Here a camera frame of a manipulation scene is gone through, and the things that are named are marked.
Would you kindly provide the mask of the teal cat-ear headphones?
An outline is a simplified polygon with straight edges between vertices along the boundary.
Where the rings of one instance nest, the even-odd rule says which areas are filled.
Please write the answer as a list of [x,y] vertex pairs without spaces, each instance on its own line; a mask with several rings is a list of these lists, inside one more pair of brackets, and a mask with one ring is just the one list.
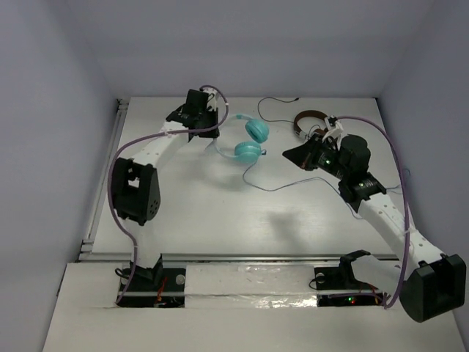
[[262,144],[268,140],[270,134],[269,126],[263,120],[254,119],[247,114],[234,114],[228,117],[227,120],[245,121],[244,128],[251,139],[238,143],[234,147],[232,154],[224,152],[218,146],[217,139],[213,139],[209,146],[214,147],[216,152],[227,160],[237,161],[242,164],[255,164],[261,156],[267,153],[267,151],[262,148]]

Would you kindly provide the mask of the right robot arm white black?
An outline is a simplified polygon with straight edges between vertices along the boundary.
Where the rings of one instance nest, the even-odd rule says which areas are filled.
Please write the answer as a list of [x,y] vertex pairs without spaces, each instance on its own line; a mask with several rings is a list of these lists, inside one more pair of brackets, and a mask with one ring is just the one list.
[[282,155],[300,169],[321,169],[336,177],[341,198],[399,258],[399,267],[392,268],[366,250],[343,255],[338,271],[342,285],[370,284],[386,293],[389,301],[399,299],[407,315],[419,323],[464,305],[464,260],[457,254],[445,254],[410,225],[369,172],[371,152],[365,139],[348,135],[335,143],[314,134]]

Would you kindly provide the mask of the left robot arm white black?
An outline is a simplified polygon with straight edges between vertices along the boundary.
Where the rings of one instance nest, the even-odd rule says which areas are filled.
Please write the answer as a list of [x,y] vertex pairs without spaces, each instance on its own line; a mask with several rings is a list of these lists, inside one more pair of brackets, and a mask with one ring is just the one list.
[[120,147],[108,171],[108,206],[117,227],[132,243],[130,273],[121,296],[137,277],[146,289],[157,288],[163,280],[161,259],[141,266],[139,233],[122,221],[144,227],[156,216],[161,200],[158,173],[193,137],[215,138],[229,113],[229,103],[214,86],[190,89],[185,102],[164,119],[157,133],[142,136]]

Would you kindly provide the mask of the aluminium rail front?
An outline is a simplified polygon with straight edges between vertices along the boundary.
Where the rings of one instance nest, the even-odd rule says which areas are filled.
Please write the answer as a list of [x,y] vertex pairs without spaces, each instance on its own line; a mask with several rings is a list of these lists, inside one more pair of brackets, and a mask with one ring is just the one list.
[[[126,253],[92,253],[82,252],[78,256],[79,262],[127,262],[131,255]],[[312,261],[337,261],[340,254],[325,255],[229,255],[229,254],[163,254],[166,262],[312,262]]]

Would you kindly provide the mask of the aluminium rail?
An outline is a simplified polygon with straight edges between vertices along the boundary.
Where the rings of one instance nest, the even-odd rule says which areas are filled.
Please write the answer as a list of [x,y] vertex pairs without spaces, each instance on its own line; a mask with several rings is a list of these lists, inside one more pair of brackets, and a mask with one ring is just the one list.
[[103,210],[104,203],[106,202],[108,169],[111,165],[113,155],[118,149],[119,139],[122,133],[123,124],[125,122],[129,103],[130,98],[117,99],[117,110],[114,118],[113,128],[111,130],[110,142],[108,143],[103,168],[100,173],[100,178],[98,180],[95,198],[92,202],[92,209],[90,211],[88,224],[86,226],[86,232],[81,242],[78,261],[83,260],[85,254],[92,252],[92,247],[100,222],[101,213]]
[[[126,253],[92,253],[82,252],[78,256],[79,262],[127,262],[131,255]],[[340,254],[325,255],[229,255],[229,254],[163,254],[166,262],[312,262],[312,261],[337,261]]]

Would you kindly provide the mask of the aluminium rail left side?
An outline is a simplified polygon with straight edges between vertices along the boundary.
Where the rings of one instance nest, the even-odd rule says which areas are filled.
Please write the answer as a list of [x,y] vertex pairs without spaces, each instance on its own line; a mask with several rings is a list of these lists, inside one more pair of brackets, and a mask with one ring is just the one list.
[[92,247],[100,222],[101,213],[103,210],[104,203],[106,202],[108,169],[111,165],[113,155],[118,149],[119,139],[122,133],[123,124],[125,122],[129,103],[130,98],[117,99],[117,110],[114,118],[113,128],[111,130],[110,142],[108,143],[103,168],[100,173],[100,178],[98,180],[95,198],[92,202],[92,209],[90,211],[88,224],[86,226],[86,232],[81,242],[78,261],[83,260],[85,254],[92,252]]

